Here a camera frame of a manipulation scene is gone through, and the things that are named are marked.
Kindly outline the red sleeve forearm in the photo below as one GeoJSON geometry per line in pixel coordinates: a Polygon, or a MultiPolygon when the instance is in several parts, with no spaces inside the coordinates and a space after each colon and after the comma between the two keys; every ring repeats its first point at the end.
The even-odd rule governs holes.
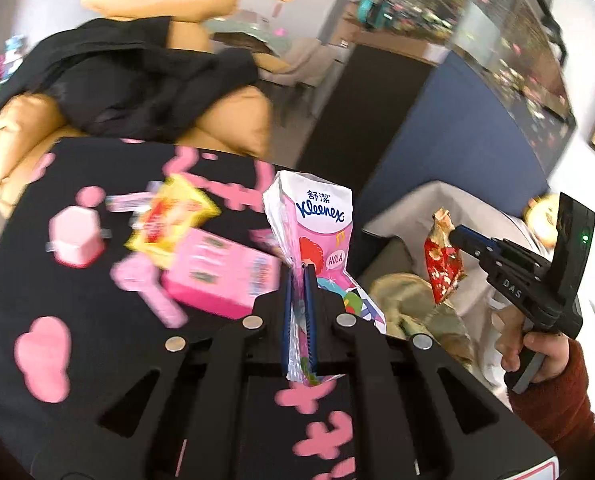
{"type": "Polygon", "coordinates": [[[569,362],[560,375],[522,393],[509,391],[514,414],[549,444],[562,469],[573,464],[595,436],[584,353],[575,340],[569,342],[569,350],[569,362]]]}

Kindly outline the person's right hand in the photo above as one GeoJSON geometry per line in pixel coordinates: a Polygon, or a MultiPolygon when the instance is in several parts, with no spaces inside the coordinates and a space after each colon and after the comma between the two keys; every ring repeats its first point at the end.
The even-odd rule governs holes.
{"type": "Polygon", "coordinates": [[[501,354],[501,367],[505,372],[516,372],[521,365],[521,351],[529,349],[545,356],[532,379],[534,384],[560,376],[570,359],[569,338],[561,333],[526,332],[524,321],[524,315],[514,306],[491,315],[491,324],[500,334],[495,348],[501,354]]]}

